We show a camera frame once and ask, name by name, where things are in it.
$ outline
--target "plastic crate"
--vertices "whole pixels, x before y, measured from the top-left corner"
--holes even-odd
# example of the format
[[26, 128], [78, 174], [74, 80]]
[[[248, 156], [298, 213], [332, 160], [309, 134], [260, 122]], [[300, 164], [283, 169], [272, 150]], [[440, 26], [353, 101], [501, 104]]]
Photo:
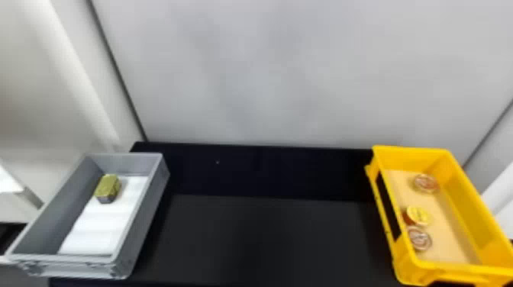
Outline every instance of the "plastic crate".
[[[481, 287], [501, 286], [513, 280], [511, 243], [448, 150], [374, 146], [373, 152], [374, 157], [365, 170], [392, 253], [393, 269], [401, 283], [426, 286], [442, 281]], [[414, 250], [402, 217], [402, 199], [397, 198], [400, 194], [394, 190], [398, 184], [391, 177], [392, 170], [427, 173], [437, 178], [441, 189], [437, 200], [448, 209], [453, 227], [460, 232], [460, 237], [454, 238], [462, 246], [468, 246], [474, 261], [426, 260], [422, 258], [424, 254]], [[449, 240], [441, 241], [434, 239], [431, 248], [449, 243]]]

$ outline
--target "round container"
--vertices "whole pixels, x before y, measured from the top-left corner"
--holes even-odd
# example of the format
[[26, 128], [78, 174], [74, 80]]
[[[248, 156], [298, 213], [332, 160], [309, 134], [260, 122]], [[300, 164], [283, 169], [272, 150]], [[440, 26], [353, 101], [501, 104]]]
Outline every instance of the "round container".
[[416, 226], [408, 226], [408, 236], [410, 237], [413, 248], [417, 251], [428, 250], [431, 245], [431, 236]]
[[431, 223], [431, 214], [423, 208], [408, 206], [403, 213], [407, 225], [428, 226]]
[[437, 179], [425, 173], [421, 173], [413, 178], [413, 186], [421, 192], [433, 193], [440, 190]]

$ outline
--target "black table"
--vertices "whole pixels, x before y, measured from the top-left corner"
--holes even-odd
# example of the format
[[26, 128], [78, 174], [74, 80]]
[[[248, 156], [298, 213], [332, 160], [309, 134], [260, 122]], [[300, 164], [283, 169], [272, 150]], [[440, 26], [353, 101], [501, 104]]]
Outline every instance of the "black table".
[[132, 275], [51, 286], [401, 286], [363, 171], [370, 150], [132, 151], [163, 153], [171, 173]]

